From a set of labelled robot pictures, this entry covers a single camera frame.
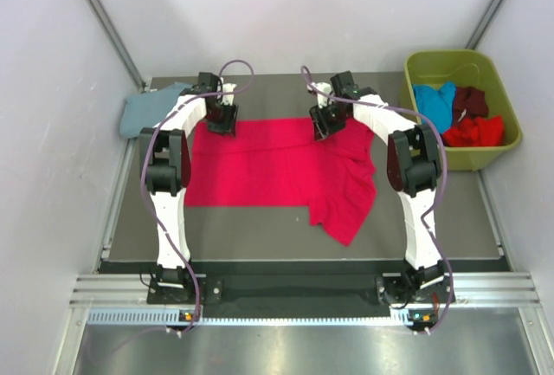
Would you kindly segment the crimson red t-shirt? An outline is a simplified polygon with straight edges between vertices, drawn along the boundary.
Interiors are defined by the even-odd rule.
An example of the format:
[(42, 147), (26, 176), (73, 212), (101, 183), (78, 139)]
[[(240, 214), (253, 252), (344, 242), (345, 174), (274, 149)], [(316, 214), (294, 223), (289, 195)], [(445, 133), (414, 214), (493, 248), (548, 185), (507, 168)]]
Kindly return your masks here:
[(349, 119), (317, 141), (308, 118), (243, 120), (234, 137), (194, 131), (187, 207), (306, 207), (312, 226), (349, 246), (377, 197), (375, 134)]

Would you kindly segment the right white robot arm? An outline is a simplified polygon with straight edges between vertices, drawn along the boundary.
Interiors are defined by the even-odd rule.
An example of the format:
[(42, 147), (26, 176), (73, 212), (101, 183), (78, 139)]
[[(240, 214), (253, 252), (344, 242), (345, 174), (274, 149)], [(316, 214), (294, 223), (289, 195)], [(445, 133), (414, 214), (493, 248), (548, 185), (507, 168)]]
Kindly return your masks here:
[(317, 98), (309, 110), (317, 141), (330, 138), (353, 119), (387, 146), (387, 178), (403, 207), (406, 269), (395, 280), (380, 281), (378, 295), (394, 309), (425, 301), (450, 270), (435, 236), (434, 210), (446, 184), (440, 134), (419, 113), (392, 107), (374, 89), (360, 87), (349, 71), (328, 82), (314, 81), (307, 67), (300, 71), (308, 92)]

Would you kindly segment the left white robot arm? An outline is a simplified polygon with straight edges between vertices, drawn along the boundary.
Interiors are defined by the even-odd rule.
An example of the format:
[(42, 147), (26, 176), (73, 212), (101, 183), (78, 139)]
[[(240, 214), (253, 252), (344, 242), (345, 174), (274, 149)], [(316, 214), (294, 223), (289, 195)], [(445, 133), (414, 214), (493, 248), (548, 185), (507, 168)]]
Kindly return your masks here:
[(236, 84), (221, 76), (202, 72), (195, 85), (178, 89), (176, 103), (168, 113), (138, 136), (141, 193), (158, 230), (149, 304), (196, 304), (200, 298), (184, 224), (184, 197), (191, 179), (188, 137), (204, 120), (211, 132), (235, 134), (235, 88)]

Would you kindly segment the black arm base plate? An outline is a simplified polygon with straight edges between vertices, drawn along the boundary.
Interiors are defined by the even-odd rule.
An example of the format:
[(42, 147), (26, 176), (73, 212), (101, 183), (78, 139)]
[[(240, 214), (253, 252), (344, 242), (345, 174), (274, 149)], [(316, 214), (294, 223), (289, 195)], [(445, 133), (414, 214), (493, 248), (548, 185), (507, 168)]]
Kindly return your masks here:
[(392, 275), (210, 275), (199, 281), (205, 319), (385, 317), (390, 307), (445, 305), (445, 282), (409, 296)]

